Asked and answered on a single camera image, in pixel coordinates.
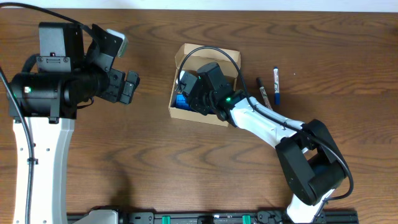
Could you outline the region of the blue plastic block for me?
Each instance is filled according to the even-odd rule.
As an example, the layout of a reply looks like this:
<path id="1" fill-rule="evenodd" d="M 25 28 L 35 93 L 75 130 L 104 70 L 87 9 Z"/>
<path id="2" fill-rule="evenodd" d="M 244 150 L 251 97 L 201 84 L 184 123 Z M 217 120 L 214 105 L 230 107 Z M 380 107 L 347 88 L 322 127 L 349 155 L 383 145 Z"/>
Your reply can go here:
<path id="1" fill-rule="evenodd" d="M 186 98 L 182 94 L 176 95 L 175 107 L 181 110 L 192 111 L 191 107 L 186 102 Z"/>

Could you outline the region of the black whiteboard marker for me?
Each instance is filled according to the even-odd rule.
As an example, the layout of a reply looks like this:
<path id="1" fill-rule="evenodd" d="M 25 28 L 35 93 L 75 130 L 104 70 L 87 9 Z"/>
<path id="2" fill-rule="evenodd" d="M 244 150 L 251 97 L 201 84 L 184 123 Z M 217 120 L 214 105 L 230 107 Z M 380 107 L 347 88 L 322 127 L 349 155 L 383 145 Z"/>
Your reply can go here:
<path id="1" fill-rule="evenodd" d="M 269 101 L 268 95 L 267 95 L 267 93 L 266 93 L 266 89 L 265 89 L 265 87 L 264 87 L 264 84 L 263 84 L 261 78 L 260 78 L 260 77 L 257 77 L 257 78 L 256 78 L 256 82 L 257 82 L 257 85 L 258 85 L 259 90 L 260 90 L 260 92 L 261 92 L 261 95 L 262 95 L 262 98 L 263 98 L 263 100 L 264 100 L 265 106 L 266 106 L 268 109 L 272 110 L 271 103 L 270 103 L 270 101 Z"/>

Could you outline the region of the blue whiteboard marker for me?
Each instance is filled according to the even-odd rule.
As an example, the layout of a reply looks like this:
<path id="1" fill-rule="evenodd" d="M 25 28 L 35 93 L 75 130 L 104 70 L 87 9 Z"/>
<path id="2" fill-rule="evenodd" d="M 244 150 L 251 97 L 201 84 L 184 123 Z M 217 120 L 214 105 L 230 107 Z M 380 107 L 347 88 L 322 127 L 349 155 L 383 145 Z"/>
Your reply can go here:
<path id="1" fill-rule="evenodd" d="M 280 87 L 279 87 L 279 69 L 274 67 L 274 103 L 276 105 L 280 104 Z"/>

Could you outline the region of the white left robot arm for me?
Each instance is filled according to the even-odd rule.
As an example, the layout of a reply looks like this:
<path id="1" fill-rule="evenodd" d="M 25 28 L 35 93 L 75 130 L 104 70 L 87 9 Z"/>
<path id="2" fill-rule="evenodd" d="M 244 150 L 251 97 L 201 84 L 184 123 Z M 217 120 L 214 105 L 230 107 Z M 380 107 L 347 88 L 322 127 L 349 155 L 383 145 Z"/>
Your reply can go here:
<path id="1" fill-rule="evenodd" d="M 9 84 L 17 145 L 14 223 L 66 223 L 68 150 L 78 110 L 95 98 L 129 104 L 136 72 L 113 68 L 122 33 L 74 23 L 39 24 L 40 52 Z"/>

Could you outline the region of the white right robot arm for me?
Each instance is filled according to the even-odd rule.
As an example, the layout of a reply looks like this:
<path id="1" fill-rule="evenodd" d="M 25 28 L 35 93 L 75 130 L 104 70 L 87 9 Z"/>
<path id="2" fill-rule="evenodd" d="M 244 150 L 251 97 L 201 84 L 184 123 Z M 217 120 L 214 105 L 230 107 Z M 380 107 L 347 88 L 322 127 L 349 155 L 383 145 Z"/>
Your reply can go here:
<path id="1" fill-rule="evenodd" d="M 321 121 L 303 123 L 266 108 L 244 91 L 235 90 L 216 62 L 202 66 L 195 75 L 181 71 L 176 83 L 193 111 L 214 113 L 276 150 L 294 194 L 286 210 L 292 222 L 314 222 L 335 189 L 350 176 L 347 163 Z"/>

